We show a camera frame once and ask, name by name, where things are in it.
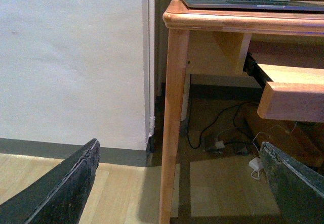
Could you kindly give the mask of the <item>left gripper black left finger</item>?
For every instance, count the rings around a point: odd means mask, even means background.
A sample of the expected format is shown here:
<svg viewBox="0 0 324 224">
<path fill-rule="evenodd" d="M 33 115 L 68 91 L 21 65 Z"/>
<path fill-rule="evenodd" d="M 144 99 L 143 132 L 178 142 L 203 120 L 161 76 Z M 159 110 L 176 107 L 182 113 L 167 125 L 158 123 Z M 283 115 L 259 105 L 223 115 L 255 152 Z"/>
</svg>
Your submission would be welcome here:
<svg viewBox="0 0 324 224">
<path fill-rule="evenodd" d="M 1 204 L 1 223 L 79 223 L 99 161 L 100 143 L 92 139 Z"/>
</svg>

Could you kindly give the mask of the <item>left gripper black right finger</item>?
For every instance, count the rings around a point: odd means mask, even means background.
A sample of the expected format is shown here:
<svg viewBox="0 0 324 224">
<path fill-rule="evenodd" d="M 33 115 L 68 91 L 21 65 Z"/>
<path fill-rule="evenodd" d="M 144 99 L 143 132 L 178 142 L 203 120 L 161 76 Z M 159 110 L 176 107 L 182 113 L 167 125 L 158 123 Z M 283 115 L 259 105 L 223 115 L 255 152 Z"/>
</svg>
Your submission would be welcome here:
<svg viewBox="0 0 324 224">
<path fill-rule="evenodd" d="M 269 142 L 259 156 L 286 223 L 323 223 L 323 176 Z"/>
</svg>

